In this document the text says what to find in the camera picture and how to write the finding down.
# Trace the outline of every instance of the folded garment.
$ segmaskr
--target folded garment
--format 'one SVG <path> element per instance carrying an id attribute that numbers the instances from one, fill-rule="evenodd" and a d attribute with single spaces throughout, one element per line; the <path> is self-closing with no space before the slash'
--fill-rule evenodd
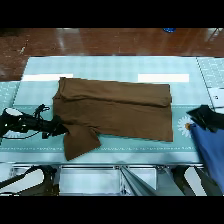
<path id="1" fill-rule="evenodd" d="M 209 175 L 224 193 L 224 130 L 218 129 L 213 133 L 194 123 L 190 131 Z"/>
<path id="2" fill-rule="evenodd" d="M 61 78 L 54 115 L 69 130 L 67 160 L 100 146 L 97 134 L 173 141 L 168 84 Z"/>

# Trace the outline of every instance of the brown cloth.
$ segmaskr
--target brown cloth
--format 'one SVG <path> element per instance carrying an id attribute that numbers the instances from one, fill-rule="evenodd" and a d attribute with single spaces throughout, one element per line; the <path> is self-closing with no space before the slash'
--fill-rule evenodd
<path id="1" fill-rule="evenodd" d="M 61 78 L 53 110 L 69 130 L 66 159 L 99 147 L 99 133 L 173 141 L 170 103 L 168 84 Z"/>

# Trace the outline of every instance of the reddish brown surface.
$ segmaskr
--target reddish brown surface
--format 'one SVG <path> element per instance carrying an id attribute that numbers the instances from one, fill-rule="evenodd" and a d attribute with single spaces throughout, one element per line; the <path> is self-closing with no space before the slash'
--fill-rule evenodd
<path id="1" fill-rule="evenodd" d="M 26 28 L 0 32 L 0 81 L 20 80 L 29 56 L 155 55 L 224 57 L 220 28 Z"/>

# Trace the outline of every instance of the white rectangle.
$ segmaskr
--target white rectangle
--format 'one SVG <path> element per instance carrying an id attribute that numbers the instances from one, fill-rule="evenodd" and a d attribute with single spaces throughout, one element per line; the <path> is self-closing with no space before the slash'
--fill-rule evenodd
<path id="1" fill-rule="evenodd" d="M 138 74 L 138 82 L 189 82 L 189 74 Z"/>
<path id="2" fill-rule="evenodd" d="M 23 75 L 21 81 L 58 81 L 60 77 L 73 78 L 73 74 Z"/>

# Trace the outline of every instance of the blue fabric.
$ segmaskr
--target blue fabric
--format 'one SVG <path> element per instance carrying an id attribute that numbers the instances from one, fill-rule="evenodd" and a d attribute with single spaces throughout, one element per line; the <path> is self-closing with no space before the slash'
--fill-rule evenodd
<path id="1" fill-rule="evenodd" d="M 191 125 L 191 134 L 207 165 L 209 174 L 224 193 L 224 130 L 216 133 Z"/>

